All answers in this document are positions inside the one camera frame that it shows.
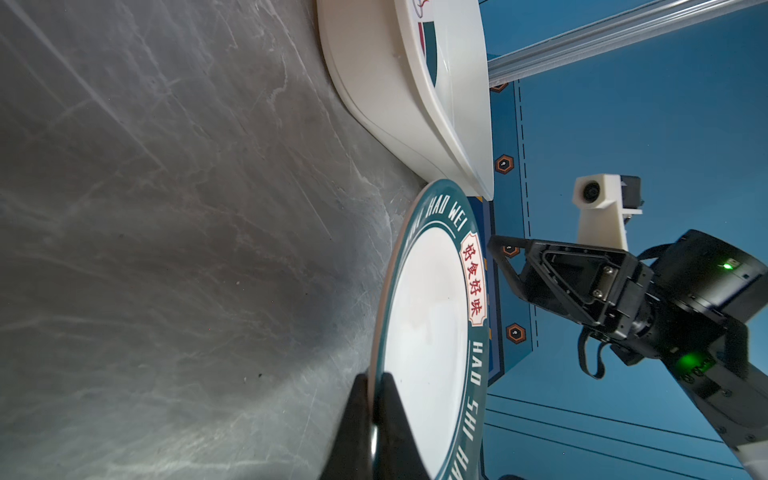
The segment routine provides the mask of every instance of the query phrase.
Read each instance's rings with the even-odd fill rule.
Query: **red and white label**
[[[467,233],[462,240],[464,281],[467,287],[467,307],[472,326],[482,326],[488,318],[488,297],[485,292],[485,268],[480,239],[476,233]]]

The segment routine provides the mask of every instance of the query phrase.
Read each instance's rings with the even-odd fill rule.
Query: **blue wall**
[[[627,226],[632,253],[696,228],[768,263],[767,25],[763,4],[515,82],[531,235],[575,241],[574,179],[632,174],[643,178],[646,200]],[[502,413],[486,415],[496,425],[485,429],[488,478],[682,478],[639,464],[748,478],[738,468],[533,422],[738,466],[660,363],[626,367],[607,353],[606,378],[590,379],[578,368],[579,328],[541,311],[534,318],[539,347],[489,389],[489,410]],[[750,330],[751,361],[768,370],[768,312]]]
[[[485,49],[503,55],[622,13],[646,0],[486,0],[480,4]]]

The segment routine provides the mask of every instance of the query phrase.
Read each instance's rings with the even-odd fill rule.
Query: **white plate with green rim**
[[[381,375],[392,373],[431,478],[465,477],[480,455],[489,338],[482,251],[467,197],[437,180],[407,213],[384,279],[370,406]]]

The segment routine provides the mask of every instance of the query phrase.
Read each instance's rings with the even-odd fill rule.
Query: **black cable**
[[[672,455],[679,455],[681,457],[692,458],[693,460],[701,460],[702,462],[709,462],[709,463],[714,463],[714,464],[717,464],[717,465],[722,465],[724,467],[731,467],[731,468],[737,468],[739,470],[744,470],[743,467],[736,466],[736,465],[731,465],[730,463],[716,462],[714,460],[707,460],[706,458],[694,457],[692,455],[686,455],[684,453],[672,452],[671,450],[665,450],[665,449],[659,449],[657,447],[652,447],[650,445],[643,445],[642,443],[630,442],[629,440],[615,439],[614,437],[609,437],[609,436],[606,436],[606,435],[600,435],[599,433],[586,432],[584,430],[579,430],[579,429],[572,429],[570,427],[564,427],[562,425],[555,425],[554,423],[542,422],[541,420],[527,419],[527,418],[521,417],[519,415],[512,415],[511,413],[499,412],[498,410],[493,410],[493,409],[489,409],[489,408],[486,408],[485,411],[486,412],[500,413],[502,415],[506,415],[506,416],[510,416],[510,417],[515,417],[516,419],[528,420],[529,422],[542,423],[544,425],[558,427],[559,429],[571,430],[572,432],[585,433],[587,435],[592,435],[592,436],[600,437],[602,439],[608,439],[608,440],[614,440],[616,442],[627,443],[629,445],[635,445],[635,446],[638,446],[638,447],[643,447],[644,449],[656,450],[658,452],[670,453]]]
[[[501,396],[501,395],[494,395],[493,393],[489,393],[488,396],[494,396],[494,397],[498,397],[500,399],[512,400],[513,402],[528,403],[529,405],[536,405],[536,406],[544,407],[546,409],[560,410],[561,412],[575,413],[577,415],[584,415],[584,416],[587,416],[587,417],[592,417],[593,419],[610,420],[611,422],[624,423],[625,425],[632,425],[632,426],[636,426],[636,427],[642,427],[644,429],[657,430],[658,432],[673,433],[675,435],[682,435],[682,436],[686,436],[686,437],[691,437],[692,439],[708,440],[709,442],[723,443],[722,440],[708,439],[707,437],[700,437],[698,435],[691,435],[690,433],[675,432],[674,430],[659,429],[657,427],[651,427],[651,426],[648,426],[648,425],[641,425],[639,423],[625,422],[624,420],[609,419],[608,417],[601,417],[599,415],[592,415],[591,413],[576,412],[575,410],[561,409],[559,407],[553,407],[553,406],[549,406],[549,405],[542,405],[541,403],[526,402],[525,400],[512,399],[510,397],[505,397],[505,396]]]
[[[661,467],[657,467],[657,466],[654,466],[654,465],[648,465],[647,463],[643,463],[643,462],[636,462],[636,461],[630,460],[628,458],[621,458],[621,457],[617,457],[616,455],[610,455],[610,454],[607,454],[607,453],[598,452],[597,450],[585,449],[584,447],[578,447],[576,445],[571,445],[571,444],[568,444],[568,443],[558,442],[557,440],[546,439],[546,438],[540,437],[538,435],[532,435],[530,433],[518,432],[517,430],[507,429],[506,427],[501,427],[499,425],[493,425],[492,423],[486,423],[486,425],[489,426],[489,427],[496,427],[497,429],[506,430],[508,432],[519,433],[520,435],[525,435],[525,436],[528,436],[528,437],[533,437],[534,439],[545,440],[546,442],[557,443],[558,445],[563,445],[563,446],[566,446],[566,447],[571,447],[572,449],[584,450],[585,452],[596,453],[598,455],[603,455],[604,457],[610,457],[610,458],[615,458],[617,460],[623,460],[625,462],[634,463],[635,465],[642,465],[644,467],[654,468],[656,470],[661,470],[662,472],[674,473],[675,475],[681,475],[683,477],[688,477],[688,478],[695,478],[695,480],[707,480],[706,478],[701,478],[701,477],[697,477],[697,476],[694,476],[694,475],[688,475],[687,473],[675,472],[674,470],[668,470],[666,468],[661,468]]]

